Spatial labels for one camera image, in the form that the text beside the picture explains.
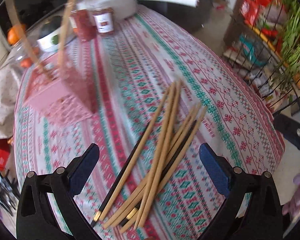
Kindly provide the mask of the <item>orange mandarin fruit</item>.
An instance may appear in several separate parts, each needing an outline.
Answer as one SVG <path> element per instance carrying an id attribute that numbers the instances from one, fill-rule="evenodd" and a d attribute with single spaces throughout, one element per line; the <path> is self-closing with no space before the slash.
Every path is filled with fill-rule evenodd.
<path id="1" fill-rule="evenodd" d="M 16 27 L 14 25 L 7 32 L 7 41 L 10 45 L 15 45 L 19 40 L 20 40 L 20 37 L 17 34 Z"/>

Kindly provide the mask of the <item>green leafy vegetables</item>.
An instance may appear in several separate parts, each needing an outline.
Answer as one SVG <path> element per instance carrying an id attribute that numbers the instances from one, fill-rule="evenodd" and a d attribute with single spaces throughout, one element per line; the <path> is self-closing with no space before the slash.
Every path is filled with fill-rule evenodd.
<path id="1" fill-rule="evenodd" d="M 287 13 L 283 26 L 281 57 L 286 69 L 279 78 L 280 88 L 289 90 L 294 82 L 300 87 L 300 3 L 281 0 Z"/>

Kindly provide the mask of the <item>pink perforated utensil holder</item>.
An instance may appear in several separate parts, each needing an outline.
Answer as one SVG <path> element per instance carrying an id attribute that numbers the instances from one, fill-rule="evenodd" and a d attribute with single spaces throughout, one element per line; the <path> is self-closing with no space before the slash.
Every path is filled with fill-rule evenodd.
<path id="1" fill-rule="evenodd" d="M 29 106 L 49 122 L 68 126 L 90 118 L 93 108 L 87 84 L 72 60 L 63 55 L 58 64 L 59 53 L 41 62 L 50 77 L 37 66 L 31 70 L 25 88 L 24 106 Z"/>

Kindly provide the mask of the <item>small labelled spice jar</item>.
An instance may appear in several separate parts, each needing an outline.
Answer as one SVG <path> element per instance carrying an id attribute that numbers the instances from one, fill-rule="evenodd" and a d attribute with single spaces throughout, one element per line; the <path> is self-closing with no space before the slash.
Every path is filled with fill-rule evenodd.
<path id="1" fill-rule="evenodd" d="M 93 18 L 99 34 L 111 34 L 114 32 L 113 9 L 111 7 L 94 10 Z"/>

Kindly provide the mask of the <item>red box on floor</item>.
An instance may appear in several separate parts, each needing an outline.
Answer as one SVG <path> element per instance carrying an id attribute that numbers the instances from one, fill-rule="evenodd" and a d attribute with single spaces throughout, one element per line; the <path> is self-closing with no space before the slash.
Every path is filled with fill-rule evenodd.
<path id="1" fill-rule="evenodd" d="M 8 139 L 0 139 L 0 171 L 5 169 L 10 153 L 11 147 Z"/>

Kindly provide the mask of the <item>patterned knit tablecloth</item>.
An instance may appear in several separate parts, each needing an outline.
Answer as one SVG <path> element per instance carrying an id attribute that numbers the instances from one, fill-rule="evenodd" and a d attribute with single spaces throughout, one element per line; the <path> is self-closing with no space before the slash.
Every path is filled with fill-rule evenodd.
<path id="1" fill-rule="evenodd" d="M 175 127 L 194 105 L 207 107 L 145 226 L 121 233 L 98 223 L 95 230 L 103 239 L 199 237 L 224 200 L 198 156 L 204 142 L 247 173 L 274 172 L 279 165 L 285 145 L 261 99 L 205 44 L 153 10 L 139 6 L 113 34 L 85 43 L 73 40 L 67 52 L 85 78 L 94 114 L 70 126 L 49 122 L 26 105 L 33 72 L 28 69 L 15 106 L 15 163 L 22 183 L 28 172 L 51 173 L 96 143 L 99 161 L 75 197 L 87 220 L 100 207 L 170 83 L 182 81 Z"/>

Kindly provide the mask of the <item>floral cloth cover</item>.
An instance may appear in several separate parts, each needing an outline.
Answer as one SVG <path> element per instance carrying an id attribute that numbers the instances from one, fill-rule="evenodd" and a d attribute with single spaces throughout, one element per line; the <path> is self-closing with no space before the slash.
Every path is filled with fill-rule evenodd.
<path id="1" fill-rule="evenodd" d="M 0 139 L 13 135 L 14 108 L 22 75 L 22 70 L 13 64 L 0 68 Z"/>

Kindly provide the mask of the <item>wooden chopstick long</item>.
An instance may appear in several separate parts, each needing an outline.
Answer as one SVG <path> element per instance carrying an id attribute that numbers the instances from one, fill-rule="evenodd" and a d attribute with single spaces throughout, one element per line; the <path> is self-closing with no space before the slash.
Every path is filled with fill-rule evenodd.
<path id="1" fill-rule="evenodd" d="M 153 126 L 159 116 L 159 114 L 161 113 L 161 109 L 162 107 L 164 106 L 164 103 L 166 101 L 166 98 L 168 99 L 172 99 L 172 92 L 174 91 L 175 89 L 175 85 L 176 85 L 176 82 L 173 82 L 169 88 L 166 90 L 166 92 L 164 93 L 164 96 L 162 97 L 162 100 L 161 102 L 159 103 L 159 106 L 157 107 L 157 110 L 155 111 L 151 121 L 149 122 L 149 125 L 148 127 L 146 128 L 146 131 L 144 133 L 144 135 L 141 137 L 141 140 L 134 152 L 134 154 L 132 155 L 132 158 L 129 162 L 129 164 L 127 165 L 127 168 L 125 169 L 122 177 L 120 178 L 117 186 L 115 187 L 115 190 L 114 192 L 112 193 L 111 197 L 109 198 L 109 201 L 108 203 L 106 204 L 104 210 L 101 212 L 101 214 L 99 215 L 98 219 L 100 221 L 103 221 L 106 217 L 106 215 L 108 214 L 108 212 L 110 211 L 112 205 L 114 204 L 115 200 L 117 199 L 118 195 L 120 194 L 122 188 L 124 187 L 125 183 L 126 183 L 126 180 L 128 179 L 136 161 L 138 160 L 138 157 L 139 157 L 139 154 L 142 152 L 143 150 L 143 147 L 149 137 L 149 135 L 151 134 L 152 132 L 152 129 L 153 129 Z"/>

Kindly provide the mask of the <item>dark green squash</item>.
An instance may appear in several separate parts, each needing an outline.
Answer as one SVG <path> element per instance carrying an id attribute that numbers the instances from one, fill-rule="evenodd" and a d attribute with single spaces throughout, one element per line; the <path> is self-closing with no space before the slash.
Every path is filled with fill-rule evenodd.
<path id="1" fill-rule="evenodd" d="M 40 29 L 39 39 L 46 37 L 50 33 L 61 27 L 62 17 L 57 15 L 50 18 Z"/>

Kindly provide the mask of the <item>glass jar with tomatoes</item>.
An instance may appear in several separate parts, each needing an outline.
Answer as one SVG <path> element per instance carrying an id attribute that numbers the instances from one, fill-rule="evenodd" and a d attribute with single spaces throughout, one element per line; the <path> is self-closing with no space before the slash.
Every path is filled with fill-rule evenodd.
<path id="1" fill-rule="evenodd" d="M 35 38 L 30 37 L 29 43 L 36 57 L 40 58 L 42 55 L 42 51 L 39 47 L 37 40 Z M 18 41 L 15 45 L 12 46 L 10 57 L 11 62 L 22 70 L 30 68 L 33 65 L 33 61 L 27 54 L 21 41 Z"/>

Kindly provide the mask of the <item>jar of red goji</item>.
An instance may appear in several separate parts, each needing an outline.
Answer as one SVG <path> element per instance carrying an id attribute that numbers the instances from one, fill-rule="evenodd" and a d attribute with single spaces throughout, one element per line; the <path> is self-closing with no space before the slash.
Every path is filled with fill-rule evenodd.
<path id="1" fill-rule="evenodd" d="M 70 14 L 70 23 L 73 31 L 82 42 L 87 42 L 95 38 L 96 27 L 93 24 L 87 9 L 72 10 Z"/>

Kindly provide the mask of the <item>stacked white bowls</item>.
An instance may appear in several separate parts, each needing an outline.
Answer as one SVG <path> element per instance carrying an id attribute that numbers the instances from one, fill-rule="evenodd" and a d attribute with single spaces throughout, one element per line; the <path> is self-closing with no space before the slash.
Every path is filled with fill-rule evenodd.
<path id="1" fill-rule="evenodd" d="M 49 33 L 48 35 L 39 38 L 37 43 L 43 52 L 56 52 L 59 48 L 61 27 Z"/>

